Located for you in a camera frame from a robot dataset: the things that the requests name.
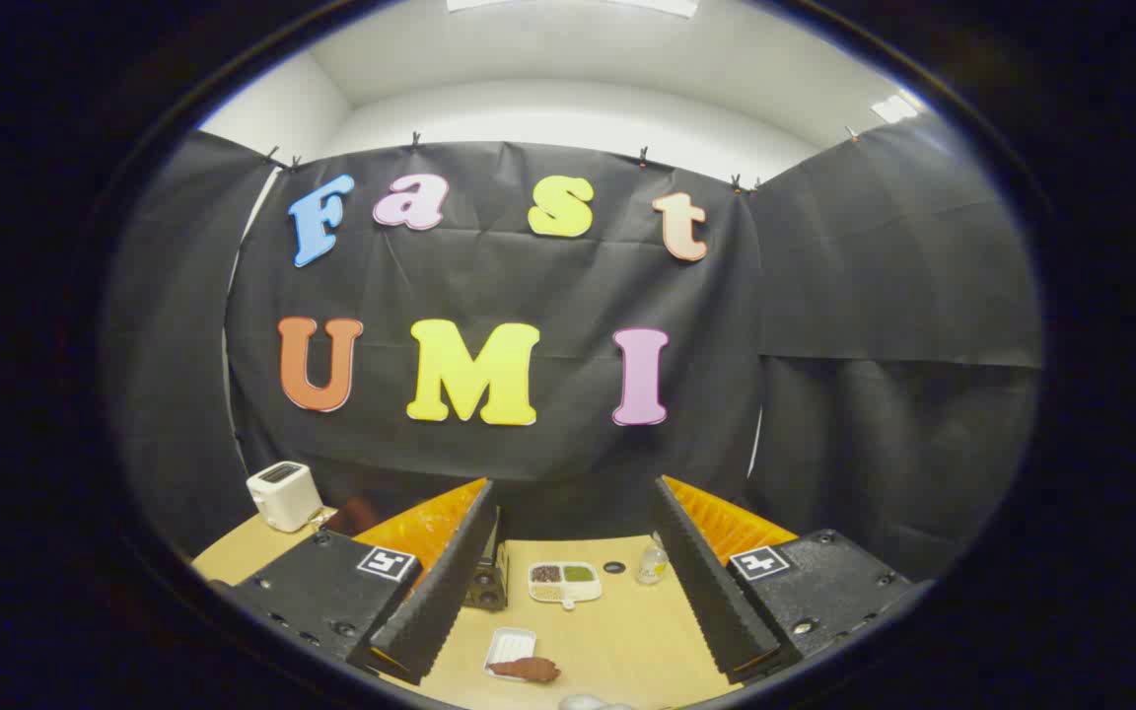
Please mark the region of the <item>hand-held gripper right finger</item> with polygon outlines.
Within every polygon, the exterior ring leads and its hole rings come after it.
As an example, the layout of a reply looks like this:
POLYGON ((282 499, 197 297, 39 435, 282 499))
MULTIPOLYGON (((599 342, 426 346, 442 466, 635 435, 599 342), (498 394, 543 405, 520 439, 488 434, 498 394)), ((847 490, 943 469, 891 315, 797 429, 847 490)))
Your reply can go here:
POLYGON ((655 535, 717 669, 752 683, 864 634, 928 592, 838 531, 804 535, 660 476, 655 535))

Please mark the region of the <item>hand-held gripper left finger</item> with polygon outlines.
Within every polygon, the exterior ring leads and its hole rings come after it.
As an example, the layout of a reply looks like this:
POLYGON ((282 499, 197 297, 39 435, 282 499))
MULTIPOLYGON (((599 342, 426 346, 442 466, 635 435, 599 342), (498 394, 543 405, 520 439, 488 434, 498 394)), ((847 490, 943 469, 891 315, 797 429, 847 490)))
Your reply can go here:
POLYGON ((471 481, 360 538, 307 535, 233 599, 312 655, 415 684, 454 628, 496 518, 492 482, 471 481))

